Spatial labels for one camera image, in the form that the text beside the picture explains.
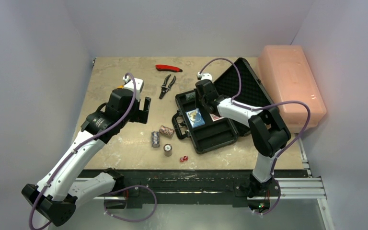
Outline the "red playing card deck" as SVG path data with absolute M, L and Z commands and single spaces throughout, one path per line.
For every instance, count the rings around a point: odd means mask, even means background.
M 211 117 L 211 120 L 213 122 L 224 119 L 223 117 L 220 117 L 220 116 L 217 116 L 217 115 L 214 115 L 214 114 L 210 114 L 210 117 Z

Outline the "brown 100 chip stack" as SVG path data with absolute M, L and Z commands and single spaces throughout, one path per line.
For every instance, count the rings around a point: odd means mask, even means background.
M 171 144 L 165 144 L 163 146 L 164 155 L 166 157 L 170 157 L 172 155 L 172 145 Z

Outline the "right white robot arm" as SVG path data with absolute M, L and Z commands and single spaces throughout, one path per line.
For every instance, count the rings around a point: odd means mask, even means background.
M 278 107 L 254 107 L 219 95 L 211 80 L 200 80 L 195 88 L 202 107 L 208 113 L 234 120 L 249 128 L 258 151 L 250 189 L 256 195 L 263 194 L 269 188 L 268 181 L 273 175 L 275 159 L 286 149 L 291 139 Z

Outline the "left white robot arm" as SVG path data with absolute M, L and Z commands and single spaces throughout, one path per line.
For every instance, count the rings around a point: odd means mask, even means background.
M 137 90 L 113 90 L 108 102 L 98 106 L 86 117 L 74 142 L 55 167 L 37 184 L 25 185 L 22 195 L 32 206 L 29 214 L 30 229 L 35 229 L 35 211 L 48 221 L 41 229 L 50 224 L 61 226 L 77 208 L 99 195 L 118 196 L 126 194 L 129 189 L 138 189 L 138 185 L 126 186 L 124 175 L 113 168 L 103 170 L 81 184 L 75 183 L 91 158 L 128 122 L 147 123 L 151 98 L 145 97 L 144 109 L 140 110 L 137 95 Z

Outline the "black poker set case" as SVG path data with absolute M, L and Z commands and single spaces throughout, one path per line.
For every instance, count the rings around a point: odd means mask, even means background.
M 269 94 L 258 79 L 255 71 L 245 58 L 238 58 L 233 66 L 230 66 L 216 80 L 214 85 L 219 94 L 234 96 L 238 91 L 241 94 L 236 101 L 251 106 L 264 107 L 273 103 Z M 250 130 L 236 121 L 224 118 L 213 122 L 210 114 L 196 102 L 186 101 L 185 95 L 191 91 L 179 93 L 175 96 L 178 110 L 172 117 L 172 124 L 176 136 L 180 139 L 191 140 L 195 151 L 203 154 L 208 151 L 235 143 L 238 137 L 250 135 Z M 205 121 L 203 126 L 192 128 L 185 112 L 198 108 Z

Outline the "green blue chip stack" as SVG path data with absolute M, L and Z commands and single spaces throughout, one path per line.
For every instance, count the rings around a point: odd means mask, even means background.
M 186 101 L 192 101 L 196 98 L 196 93 L 195 92 L 190 92 L 190 93 L 187 93 L 185 95 L 185 99 Z

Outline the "orange blue chip stack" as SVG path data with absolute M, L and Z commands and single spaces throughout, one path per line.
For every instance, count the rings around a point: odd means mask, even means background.
M 172 138 L 175 134 L 175 130 L 166 126 L 160 126 L 159 128 L 159 133 L 168 137 L 168 138 Z
M 160 133 L 158 131 L 153 131 L 151 133 L 151 146 L 153 148 L 158 148 L 160 146 Z

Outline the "blue playing card deck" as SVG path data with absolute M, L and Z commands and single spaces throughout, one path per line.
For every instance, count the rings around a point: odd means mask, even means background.
M 189 119 L 189 123 L 192 128 L 203 126 L 205 124 L 202 114 L 198 108 L 185 112 L 185 114 Z

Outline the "black grey pliers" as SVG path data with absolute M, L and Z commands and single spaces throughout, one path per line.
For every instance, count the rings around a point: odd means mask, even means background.
M 163 84 L 161 85 L 161 93 L 159 95 L 159 99 L 163 99 L 165 94 L 171 90 L 172 86 L 176 82 L 176 76 L 173 76 L 172 80 L 169 82 L 169 79 L 171 77 L 171 74 L 167 75 L 163 81 Z

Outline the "red utility knife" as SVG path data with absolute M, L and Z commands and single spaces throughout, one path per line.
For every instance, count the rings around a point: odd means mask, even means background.
M 162 64 L 158 64 L 155 65 L 155 68 L 157 71 L 168 71 L 168 72 L 183 72 L 183 70 L 179 67 L 175 67 L 175 66 L 170 66 L 170 65 L 162 65 Z

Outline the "pink plastic storage bin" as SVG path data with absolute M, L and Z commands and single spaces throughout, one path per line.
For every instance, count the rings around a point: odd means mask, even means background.
M 301 46 L 268 45 L 257 60 L 258 77 L 274 103 L 301 101 L 310 109 L 299 104 L 279 106 L 280 115 L 292 133 L 298 133 L 306 124 L 316 127 L 327 110 Z

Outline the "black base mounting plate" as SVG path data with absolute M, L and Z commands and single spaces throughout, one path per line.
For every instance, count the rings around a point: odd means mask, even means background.
M 100 195 L 126 201 L 127 208 L 144 204 L 257 205 L 264 198 L 276 199 L 279 185 L 270 182 L 260 193 L 251 188 L 252 170 L 121 170 L 117 193 Z

